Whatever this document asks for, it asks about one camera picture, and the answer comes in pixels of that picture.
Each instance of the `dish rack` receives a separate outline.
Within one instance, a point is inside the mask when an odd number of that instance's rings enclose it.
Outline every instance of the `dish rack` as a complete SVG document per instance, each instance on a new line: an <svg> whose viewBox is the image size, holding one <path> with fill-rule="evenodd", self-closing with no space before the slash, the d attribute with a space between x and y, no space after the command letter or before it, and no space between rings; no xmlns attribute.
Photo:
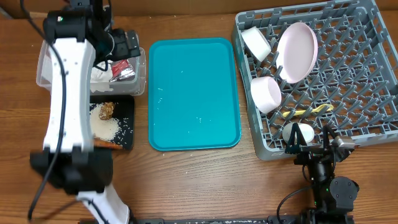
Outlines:
<svg viewBox="0 0 398 224"><path fill-rule="evenodd" d="M397 50L372 0L336 0L299 6L241 12L236 15L232 40L242 75L248 119L258 158L268 161L290 157L284 154L282 130L290 122L311 125L315 138L308 145L322 145L322 127L329 124L339 135L351 136L367 146L398 141ZM275 64L280 37L289 25L304 22L318 39L317 62L302 81L289 84ZM258 61L244 45L242 31L259 28L271 53ZM280 86L282 103L263 114L250 91L253 78L270 76ZM333 111L312 113L324 103ZM302 116L293 116L305 110ZM289 111L284 118L282 113Z"/></svg>

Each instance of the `white cup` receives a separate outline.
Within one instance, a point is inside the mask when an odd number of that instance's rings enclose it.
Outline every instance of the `white cup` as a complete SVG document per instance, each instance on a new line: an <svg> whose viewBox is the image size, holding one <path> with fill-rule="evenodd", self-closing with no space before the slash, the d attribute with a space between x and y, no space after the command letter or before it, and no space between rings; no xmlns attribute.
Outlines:
<svg viewBox="0 0 398 224"><path fill-rule="evenodd" d="M242 32L242 38L253 55L263 61L271 52L267 39L257 27L252 27Z"/></svg>
<svg viewBox="0 0 398 224"><path fill-rule="evenodd" d="M271 112L282 101L278 83L271 77L254 78L250 84L251 97L262 113Z"/></svg>
<svg viewBox="0 0 398 224"><path fill-rule="evenodd" d="M284 127L284 130L282 131L282 137L285 140L286 143L289 142L290 135L292 134L292 128L293 128L294 122L291 122L289 124L286 124ZM304 137L304 140L306 143L312 142L312 140L315 137L315 131L309 124L303 124L303 123L298 123L298 128L300 128L300 131ZM295 135L294 143L297 143L297 134Z"/></svg>

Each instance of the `utensil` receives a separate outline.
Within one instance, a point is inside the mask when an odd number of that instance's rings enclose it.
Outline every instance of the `utensil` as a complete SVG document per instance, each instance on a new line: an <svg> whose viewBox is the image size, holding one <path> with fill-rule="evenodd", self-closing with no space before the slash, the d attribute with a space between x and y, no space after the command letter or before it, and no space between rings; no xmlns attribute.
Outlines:
<svg viewBox="0 0 398 224"><path fill-rule="evenodd" d="M271 112L282 101L278 83L271 77L254 78L250 90L254 104L263 113Z"/></svg>
<svg viewBox="0 0 398 224"><path fill-rule="evenodd" d="M317 61L318 40L309 26L296 22L282 34L277 51L276 65L283 66L280 77L297 83L312 71Z"/></svg>
<svg viewBox="0 0 398 224"><path fill-rule="evenodd" d="M99 139L99 138L94 138L94 146L96 146L96 147L107 147L107 148L116 149L116 150L123 149L123 146L120 146L120 145L115 144L113 142L104 141L104 140Z"/></svg>
<svg viewBox="0 0 398 224"><path fill-rule="evenodd" d="M311 113L317 113L317 112L321 111L321 110L322 110L324 107L326 107L326 106L329 107L329 108L327 109L327 111L332 111L333 109L335 109L335 107L334 107L333 105L330 105L330 104L326 104L326 103L325 103L325 104L322 104L322 105L320 105L319 107L313 109L313 110L311 111ZM294 116L303 115L304 112L305 112L305 110L298 110L298 111L296 111L296 112L294 113ZM284 118L286 118L289 114L290 114L289 111L288 111L288 112L284 112L284 113L282 113L282 116L283 116Z"/></svg>
<svg viewBox="0 0 398 224"><path fill-rule="evenodd" d="M267 39L257 27L252 27L242 32L242 38L253 55L263 61L271 52Z"/></svg>
<svg viewBox="0 0 398 224"><path fill-rule="evenodd" d="M282 137L286 143L288 143L290 135L292 134L293 124L294 122L286 124L284 130L282 131ZM305 142L306 143L312 142L312 140L315 137L315 132L313 128L309 124L303 124L303 123L299 123L298 127L300 128L301 133L303 134Z"/></svg>

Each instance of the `pink plate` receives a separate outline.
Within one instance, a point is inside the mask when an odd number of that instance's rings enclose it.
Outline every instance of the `pink plate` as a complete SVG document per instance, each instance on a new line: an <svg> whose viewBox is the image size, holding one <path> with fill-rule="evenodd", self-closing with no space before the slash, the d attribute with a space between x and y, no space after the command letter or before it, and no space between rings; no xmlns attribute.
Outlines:
<svg viewBox="0 0 398 224"><path fill-rule="evenodd" d="M317 61L318 40L309 26L296 22L282 34L277 51L276 65L283 66L280 77L297 83L312 71Z"/></svg>

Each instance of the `wooden surface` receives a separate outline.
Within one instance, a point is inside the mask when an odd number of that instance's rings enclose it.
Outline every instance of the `wooden surface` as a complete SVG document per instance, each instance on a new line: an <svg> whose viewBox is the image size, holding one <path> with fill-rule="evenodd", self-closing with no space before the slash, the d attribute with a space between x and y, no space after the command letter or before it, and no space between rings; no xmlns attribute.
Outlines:
<svg viewBox="0 0 398 224"><path fill-rule="evenodd" d="M382 15L398 45L398 13ZM138 31L147 53L161 39L230 39L233 23L233 14L116 18L117 26ZM0 22L0 223L26 223L42 180L29 165L29 152L41 150L49 120L50 94L35 84L41 43L27 21ZM232 149L154 150L147 140L147 91L136 97L134 149L114 154L113 183L138 218L267 217L287 194L307 185L291 159L264 162L256 157L239 73L236 78L243 134ZM396 144L363 147L337 164L337 175L361 187L355 201L357 223L397 223L397 150ZM47 185L34 217L48 216L72 200ZM311 192L302 193L288 200L281 214L298 213L312 203ZM47 223L76 223L79 218L91 215L76 204Z"/></svg>
<svg viewBox="0 0 398 224"><path fill-rule="evenodd" d="M112 5L116 16L159 16L238 13L323 1L326 0L112 0ZM376 3L380 10L398 9L396 0L376 0ZM29 0L25 1L25 5L31 12L47 13L51 10L59 10L66 4L62 0ZM19 8L19 0L1 0L0 7L15 18L24 17Z"/></svg>

